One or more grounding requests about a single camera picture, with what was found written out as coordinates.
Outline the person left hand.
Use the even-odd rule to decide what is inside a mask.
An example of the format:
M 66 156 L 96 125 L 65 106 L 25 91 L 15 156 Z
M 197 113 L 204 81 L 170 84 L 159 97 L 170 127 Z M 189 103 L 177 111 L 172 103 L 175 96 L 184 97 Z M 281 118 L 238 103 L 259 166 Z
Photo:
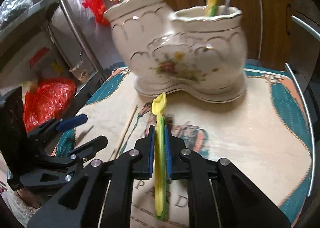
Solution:
M 22 188 L 17 191 L 20 198 L 30 207 L 39 209 L 41 207 L 41 203 L 39 202 L 37 196 L 30 192 L 26 188 Z

